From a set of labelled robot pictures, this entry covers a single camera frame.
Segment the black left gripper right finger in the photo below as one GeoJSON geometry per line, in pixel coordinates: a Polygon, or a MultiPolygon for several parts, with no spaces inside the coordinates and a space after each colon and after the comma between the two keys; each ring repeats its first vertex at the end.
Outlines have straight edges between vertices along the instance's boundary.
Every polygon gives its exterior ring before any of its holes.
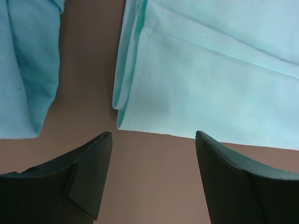
{"type": "Polygon", "coordinates": [[[299,175],[262,164],[196,133],[196,153],[213,224],[297,224],[299,175]]]}

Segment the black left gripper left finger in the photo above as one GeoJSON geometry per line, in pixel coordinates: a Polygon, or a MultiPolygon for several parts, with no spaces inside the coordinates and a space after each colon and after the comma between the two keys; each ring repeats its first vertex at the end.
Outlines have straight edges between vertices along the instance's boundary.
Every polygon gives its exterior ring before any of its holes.
{"type": "Polygon", "coordinates": [[[112,134],[43,164],[0,176],[3,224],[92,224],[98,219],[112,134]]]}

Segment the teal t-shirt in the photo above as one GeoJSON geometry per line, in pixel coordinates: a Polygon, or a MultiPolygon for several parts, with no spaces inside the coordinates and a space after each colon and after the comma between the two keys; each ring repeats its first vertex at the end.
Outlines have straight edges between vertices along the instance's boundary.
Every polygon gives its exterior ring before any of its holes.
{"type": "Polygon", "coordinates": [[[297,150],[298,1],[126,1],[113,108],[120,130],[297,150]]]}

